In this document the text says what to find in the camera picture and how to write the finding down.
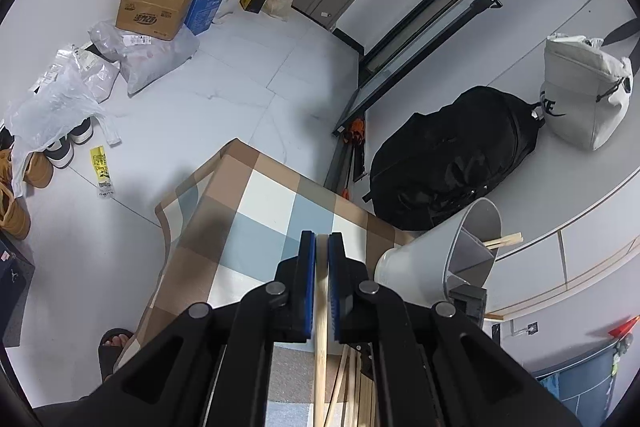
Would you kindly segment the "wooden chopstick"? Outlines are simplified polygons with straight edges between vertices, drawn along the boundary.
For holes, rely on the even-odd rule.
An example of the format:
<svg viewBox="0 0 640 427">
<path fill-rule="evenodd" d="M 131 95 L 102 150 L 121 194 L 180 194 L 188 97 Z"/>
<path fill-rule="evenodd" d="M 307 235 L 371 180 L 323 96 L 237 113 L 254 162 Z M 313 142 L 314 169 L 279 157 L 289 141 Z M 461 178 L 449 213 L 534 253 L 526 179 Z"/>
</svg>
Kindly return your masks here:
<svg viewBox="0 0 640 427">
<path fill-rule="evenodd" d="M 373 362 L 370 353 L 364 351 L 363 347 L 343 347 L 330 384 L 323 425 L 378 425 L 378 392 L 373 378 Z"/>
<path fill-rule="evenodd" d="M 326 358 L 329 327 L 329 263 L 326 234 L 316 237 L 316 281 L 314 282 L 314 427 L 326 421 Z"/>
</svg>

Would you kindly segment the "wooden chopstick on table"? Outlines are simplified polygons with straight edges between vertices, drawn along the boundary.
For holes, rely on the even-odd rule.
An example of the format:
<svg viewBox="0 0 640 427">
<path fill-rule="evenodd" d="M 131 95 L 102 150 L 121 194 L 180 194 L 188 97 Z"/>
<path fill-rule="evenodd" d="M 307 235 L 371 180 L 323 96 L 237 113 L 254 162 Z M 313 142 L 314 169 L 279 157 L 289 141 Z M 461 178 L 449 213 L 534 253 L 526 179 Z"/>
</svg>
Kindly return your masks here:
<svg viewBox="0 0 640 427">
<path fill-rule="evenodd" d="M 373 362 L 370 353 L 364 351 L 363 347 L 343 347 L 330 384 L 323 425 L 378 425 L 378 392 L 373 378 Z"/>
</svg>

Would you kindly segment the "grey utensil holder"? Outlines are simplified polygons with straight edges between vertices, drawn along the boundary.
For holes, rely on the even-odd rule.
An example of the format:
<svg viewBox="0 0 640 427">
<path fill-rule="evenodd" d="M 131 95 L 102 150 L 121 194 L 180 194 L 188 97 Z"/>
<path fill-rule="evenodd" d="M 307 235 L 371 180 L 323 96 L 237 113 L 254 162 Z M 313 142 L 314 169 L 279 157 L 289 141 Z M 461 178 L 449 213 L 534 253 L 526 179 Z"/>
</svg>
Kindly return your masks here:
<svg viewBox="0 0 640 427">
<path fill-rule="evenodd" d="M 484 286 L 497 256 L 485 243 L 501 236 L 498 208 L 479 198 L 411 243 L 386 251 L 374 280 L 407 303 L 433 306 L 462 286 Z"/>
</svg>

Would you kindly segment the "checkered tablecloth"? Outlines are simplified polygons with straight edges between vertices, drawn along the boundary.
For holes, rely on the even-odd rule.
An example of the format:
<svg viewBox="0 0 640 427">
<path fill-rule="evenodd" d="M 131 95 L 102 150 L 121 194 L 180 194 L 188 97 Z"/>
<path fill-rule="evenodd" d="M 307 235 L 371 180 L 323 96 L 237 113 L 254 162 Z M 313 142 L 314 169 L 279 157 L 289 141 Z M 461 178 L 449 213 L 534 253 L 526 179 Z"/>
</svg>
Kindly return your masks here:
<svg viewBox="0 0 640 427">
<path fill-rule="evenodd" d="M 220 308 L 273 281 L 297 256 L 300 236 L 341 234 L 347 258 L 375 263 L 411 235 L 241 141 L 226 144 L 157 206 L 168 260 L 138 331 L 116 372 L 193 303 Z M 314 257 L 314 282 L 316 257 Z M 344 346 L 335 338 L 329 296 L 326 397 Z M 314 423 L 314 311 L 311 336 L 273 347 L 265 425 Z"/>
</svg>

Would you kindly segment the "chopsticks in holder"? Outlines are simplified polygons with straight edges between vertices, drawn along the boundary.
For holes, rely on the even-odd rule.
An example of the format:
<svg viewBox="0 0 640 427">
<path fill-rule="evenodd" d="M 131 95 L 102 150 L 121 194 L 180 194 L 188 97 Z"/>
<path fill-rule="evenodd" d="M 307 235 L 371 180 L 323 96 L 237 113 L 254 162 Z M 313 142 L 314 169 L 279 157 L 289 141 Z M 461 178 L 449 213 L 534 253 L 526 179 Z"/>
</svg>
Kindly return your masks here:
<svg viewBox="0 0 640 427">
<path fill-rule="evenodd" d="M 524 241 L 524 237 L 521 233 L 513 233 L 506 236 L 499 237 L 498 239 L 491 239 L 486 241 L 483 245 L 487 249 L 499 249 L 506 246 L 513 246 L 521 244 Z"/>
</svg>

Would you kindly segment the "black backpack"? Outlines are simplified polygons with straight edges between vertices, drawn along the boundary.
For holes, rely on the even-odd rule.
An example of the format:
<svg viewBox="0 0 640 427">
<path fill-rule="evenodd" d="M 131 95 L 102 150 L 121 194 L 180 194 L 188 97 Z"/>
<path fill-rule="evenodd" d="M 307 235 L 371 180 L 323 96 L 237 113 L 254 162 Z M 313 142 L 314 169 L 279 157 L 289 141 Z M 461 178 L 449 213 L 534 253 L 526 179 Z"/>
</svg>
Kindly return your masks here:
<svg viewBox="0 0 640 427">
<path fill-rule="evenodd" d="M 375 153 L 363 200 L 399 230 L 435 228 L 535 150 L 544 125 L 539 106 L 476 86 L 435 113 L 413 114 Z"/>
</svg>

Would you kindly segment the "white plastic bag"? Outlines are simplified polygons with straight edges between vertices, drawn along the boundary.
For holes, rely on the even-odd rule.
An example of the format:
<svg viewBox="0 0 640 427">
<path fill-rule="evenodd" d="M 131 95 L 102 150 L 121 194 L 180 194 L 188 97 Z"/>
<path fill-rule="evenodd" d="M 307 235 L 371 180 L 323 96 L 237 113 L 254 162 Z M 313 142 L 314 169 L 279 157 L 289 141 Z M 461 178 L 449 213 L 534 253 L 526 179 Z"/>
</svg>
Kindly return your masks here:
<svg viewBox="0 0 640 427">
<path fill-rule="evenodd" d="M 134 95 L 189 60 L 200 45 L 186 27 L 175 38 L 162 40 L 99 22 L 89 37 L 96 53 L 71 44 L 58 50 L 32 89 L 6 110 L 4 124 L 14 136 L 12 190 L 17 197 L 24 194 L 20 178 L 29 156 L 69 135 L 84 120 L 96 120 L 108 145 L 120 143 L 114 119 L 102 106 L 118 77 Z"/>
</svg>

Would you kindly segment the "white canvas bag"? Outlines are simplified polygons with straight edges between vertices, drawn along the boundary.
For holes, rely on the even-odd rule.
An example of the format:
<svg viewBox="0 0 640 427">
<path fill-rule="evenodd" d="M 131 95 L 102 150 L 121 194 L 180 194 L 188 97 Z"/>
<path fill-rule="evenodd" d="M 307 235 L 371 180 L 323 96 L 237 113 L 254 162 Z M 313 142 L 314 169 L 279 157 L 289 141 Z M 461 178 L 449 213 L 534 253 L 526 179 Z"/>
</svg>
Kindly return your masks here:
<svg viewBox="0 0 640 427">
<path fill-rule="evenodd" d="M 625 118 L 632 90 L 631 59 L 606 52 L 602 38 L 546 39 L 539 100 L 546 125 L 570 145 L 581 150 L 604 145 Z"/>
</svg>

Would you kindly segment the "brown cardboard box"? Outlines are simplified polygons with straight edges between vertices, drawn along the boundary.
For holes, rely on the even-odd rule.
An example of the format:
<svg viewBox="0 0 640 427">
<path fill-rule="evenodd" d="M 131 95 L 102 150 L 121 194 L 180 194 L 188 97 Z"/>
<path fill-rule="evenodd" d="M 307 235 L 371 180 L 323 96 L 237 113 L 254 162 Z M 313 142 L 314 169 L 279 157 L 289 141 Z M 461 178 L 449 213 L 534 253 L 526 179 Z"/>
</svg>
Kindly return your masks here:
<svg viewBox="0 0 640 427">
<path fill-rule="evenodd" d="M 193 0 L 120 0 L 115 26 L 160 40 L 175 38 Z"/>
</svg>

